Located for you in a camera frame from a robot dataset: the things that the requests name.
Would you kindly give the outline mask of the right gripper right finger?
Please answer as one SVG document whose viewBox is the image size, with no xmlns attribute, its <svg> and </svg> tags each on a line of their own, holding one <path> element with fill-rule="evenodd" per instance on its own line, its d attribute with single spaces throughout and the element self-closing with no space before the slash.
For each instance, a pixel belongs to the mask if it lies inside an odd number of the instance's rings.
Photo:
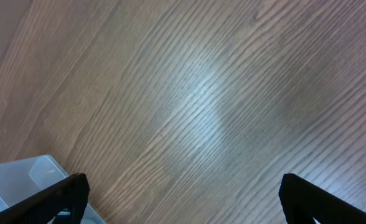
<svg viewBox="0 0 366 224">
<path fill-rule="evenodd" d="M 366 223 L 365 212 L 292 173 L 283 175 L 278 195 L 288 224 Z"/>
</svg>

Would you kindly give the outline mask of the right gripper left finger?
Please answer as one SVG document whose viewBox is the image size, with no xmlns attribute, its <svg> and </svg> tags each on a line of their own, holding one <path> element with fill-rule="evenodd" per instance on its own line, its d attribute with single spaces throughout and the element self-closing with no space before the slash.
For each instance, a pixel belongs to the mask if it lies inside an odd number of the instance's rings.
<svg viewBox="0 0 366 224">
<path fill-rule="evenodd" d="M 89 192 L 86 175 L 73 174 L 1 211 L 0 224 L 80 224 Z"/>
</svg>

